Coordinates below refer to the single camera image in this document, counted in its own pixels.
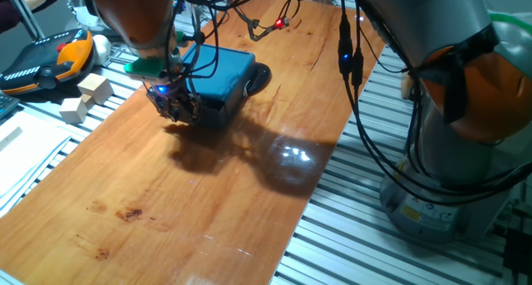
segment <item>wooden block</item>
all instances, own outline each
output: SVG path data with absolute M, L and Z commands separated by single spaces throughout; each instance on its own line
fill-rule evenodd
M 81 99 L 83 100 L 83 103 L 85 103 L 85 106 L 88 110 L 90 110 L 94 106 L 94 97 L 83 94 L 81 95 Z
M 2 130 L 0 132 L 0 151 L 13 142 L 19 135 L 22 134 L 22 128 L 20 126 L 12 126 L 7 128 L 7 130 Z
M 88 109 L 81 98 L 66 98 L 61 105 L 59 113 L 68 124 L 83 123 Z
M 97 105 L 103 105 L 104 102 L 114 94 L 109 80 L 104 76 L 91 73 L 77 85 L 82 94 L 87 94 L 94 98 Z

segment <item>black orange object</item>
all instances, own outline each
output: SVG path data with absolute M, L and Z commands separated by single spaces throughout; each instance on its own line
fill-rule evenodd
M 436 52 L 435 56 L 445 50 Z M 462 137 L 480 142 L 504 139 L 532 120 L 532 80 L 496 52 L 477 57 L 464 67 L 469 100 L 465 115 L 451 123 Z M 421 79 L 443 114 L 445 87 Z
M 25 47 L 17 60 L 0 76 L 0 90 L 15 96 L 83 77 L 94 65 L 90 32 L 62 32 Z

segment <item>white block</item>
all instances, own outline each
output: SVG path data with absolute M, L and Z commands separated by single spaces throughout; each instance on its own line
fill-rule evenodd
M 83 123 L 87 112 L 88 110 L 81 98 L 66 98 L 59 111 L 65 123 L 68 124 Z
M 101 106 L 114 94 L 109 80 L 104 76 L 91 73 L 77 85 L 82 94 L 94 98 L 94 102 Z
M 92 40 L 94 41 L 94 46 L 96 48 L 95 64 L 101 66 L 109 59 L 109 55 L 111 54 L 111 43 L 102 35 L 95 35 Z
M 83 100 L 83 103 L 85 103 L 85 106 L 88 110 L 90 110 L 94 106 L 94 98 L 90 95 L 83 94 L 81 95 L 81 99 Z

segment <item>wooden board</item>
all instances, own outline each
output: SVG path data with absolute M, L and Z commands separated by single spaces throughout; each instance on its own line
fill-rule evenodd
M 244 11 L 269 25 L 284 2 Z M 268 283 L 351 113 L 340 13 L 303 2 L 255 43 L 231 12 L 222 46 L 268 64 L 269 86 L 218 131 L 160 118 L 138 90 L 0 219 L 0 269 L 28 285 Z

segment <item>black cable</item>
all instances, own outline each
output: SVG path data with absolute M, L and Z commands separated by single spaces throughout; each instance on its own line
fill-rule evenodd
M 346 0 L 340 0 L 342 5 L 342 15 L 346 14 Z
M 170 84 L 174 83 L 172 80 L 172 72 L 170 70 L 170 39 L 172 37 L 172 32 L 175 32 L 174 30 L 174 21 L 175 17 L 177 16 L 177 8 L 179 4 L 176 3 L 175 7 L 172 8 L 172 20 L 170 21 L 170 25 L 168 26 L 168 32 L 166 33 L 166 40 L 165 40 L 165 63 L 166 63 L 166 74 L 168 75 L 168 81 Z
M 213 18 L 213 24 L 218 24 L 218 27 L 221 26 L 222 24 L 226 23 L 228 20 L 229 20 L 229 12 L 225 11 L 224 12 L 224 15 L 220 18 L 219 22 L 216 23 L 216 18 Z M 213 27 L 213 30 L 209 32 L 209 34 L 207 34 L 207 36 L 205 36 L 205 39 L 209 39 L 210 36 L 212 36 L 214 34 L 214 27 Z
M 421 135 L 421 124 L 423 122 L 423 103 L 421 98 L 421 88 L 419 87 L 419 78 L 412 81 L 414 86 L 414 103 L 417 103 L 417 121 L 416 121 L 416 138 L 414 139 L 414 151 L 416 152 L 417 165 L 419 165 L 421 172 L 429 178 L 432 176 L 426 171 L 423 161 L 421 159 L 421 153 L 419 151 L 419 141 Z
M 362 33 L 362 36 L 364 37 L 364 39 L 366 40 L 366 43 L 367 45 L 369 46 L 369 50 L 372 52 L 372 55 L 373 57 L 375 57 L 375 61 L 377 61 L 377 64 L 379 64 L 379 66 L 382 67 L 382 69 L 390 72 L 390 73 L 404 73 L 404 72 L 407 72 L 408 69 L 402 69 L 402 70 L 399 70 L 399 71 L 393 71 L 393 70 L 390 70 L 388 68 L 386 68 L 382 63 L 381 61 L 379 61 L 379 58 L 377 57 L 377 54 L 375 53 L 375 51 L 373 50 L 373 47 L 372 47 L 372 44 L 369 42 L 369 40 L 367 40 L 367 37 L 366 37 L 366 34 L 364 33 L 364 31 L 362 29 L 360 29 L 360 32 Z
M 213 21 L 213 30 L 214 30 L 214 59 L 213 61 L 211 61 L 211 63 L 209 64 L 206 64 L 206 65 L 203 65 L 199 68 L 195 68 L 192 72 L 196 72 L 196 71 L 199 71 L 199 70 L 202 70 L 202 69 L 205 69 L 206 67 L 208 66 L 211 66 L 213 63 L 214 63 L 214 68 L 213 68 L 213 71 L 207 75 L 207 76 L 195 76 L 195 75 L 190 75 L 189 78 L 210 78 L 212 76 L 214 76 L 214 74 L 216 73 L 216 71 L 218 70 L 218 65 L 219 65 L 219 34 L 218 34 L 218 24 L 216 24 L 216 12 L 213 11 L 212 8 L 209 7 L 209 12 L 210 12 L 210 16 L 214 19 Z
M 410 118 L 410 125 L 408 127 L 408 133 L 406 134 L 406 157 L 408 158 L 408 161 L 411 163 L 412 168 L 416 173 L 419 174 L 419 170 L 417 169 L 417 166 L 415 165 L 412 155 L 411 155 L 411 138 L 412 138 L 412 131 L 414 130 L 412 126 L 416 124 L 416 116 L 417 116 L 417 103 L 414 102 L 414 106 L 412 107 L 412 115 Z

